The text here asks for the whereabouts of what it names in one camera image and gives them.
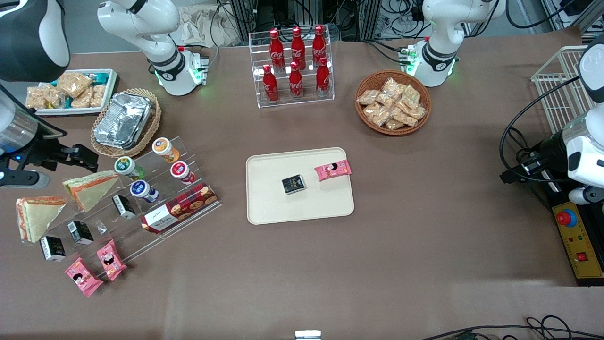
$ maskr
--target aluminum foil container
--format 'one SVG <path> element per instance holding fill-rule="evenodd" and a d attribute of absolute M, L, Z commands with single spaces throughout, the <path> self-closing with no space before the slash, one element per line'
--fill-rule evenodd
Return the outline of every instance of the aluminum foil container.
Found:
<path fill-rule="evenodd" d="M 105 116 L 94 128 L 94 138 L 102 145 L 131 149 L 137 144 L 152 109 L 149 98 L 116 93 Z"/>

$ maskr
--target white cloth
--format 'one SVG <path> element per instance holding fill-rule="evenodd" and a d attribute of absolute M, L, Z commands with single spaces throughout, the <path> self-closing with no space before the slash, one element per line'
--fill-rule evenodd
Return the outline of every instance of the white cloth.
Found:
<path fill-rule="evenodd" d="M 236 19 L 229 13 L 233 13 L 230 5 L 224 5 L 214 18 L 215 5 L 192 5 L 181 6 L 178 12 L 181 15 L 182 41 L 185 44 L 201 44 L 204 46 L 215 46 L 212 38 L 219 47 L 229 46 L 241 41 L 236 24 Z"/>

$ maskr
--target sandwich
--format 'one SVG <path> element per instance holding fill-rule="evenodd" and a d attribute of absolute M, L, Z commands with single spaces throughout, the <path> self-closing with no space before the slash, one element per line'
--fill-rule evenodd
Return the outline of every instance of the sandwich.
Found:
<path fill-rule="evenodd" d="M 65 204 L 64 199 L 56 196 L 17 199 L 17 221 L 21 239 L 38 242 Z"/>
<path fill-rule="evenodd" d="M 80 209 L 88 212 L 107 194 L 117 180 L 118 174 L 113 170 L 107 170 L 65 181 L 63 186 Z"/>

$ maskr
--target yellow control panel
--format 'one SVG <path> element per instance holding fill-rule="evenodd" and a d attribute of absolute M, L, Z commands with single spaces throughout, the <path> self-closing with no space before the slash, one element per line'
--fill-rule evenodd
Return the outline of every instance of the yellow control panel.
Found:
<path fill-rule="evenodd" d="M 579 279 L 604 277 L 577 206 L 567 202 L 553 207 L 552 211 L 575 276 Z"/>

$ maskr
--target red button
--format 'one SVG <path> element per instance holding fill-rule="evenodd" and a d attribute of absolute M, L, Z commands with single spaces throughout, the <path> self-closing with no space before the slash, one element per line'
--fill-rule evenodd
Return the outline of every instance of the red button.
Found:
<path fill-rule="evenodd" d="M 557 219 L 558 223 L 560 223 L 563 226 L 568 226 L 573 221 L 573 219 L 570 216 L 570 214 L 568 212 L 565 212 L 565 211 L 560 211 L 556 215 L 556 219 Z"/>

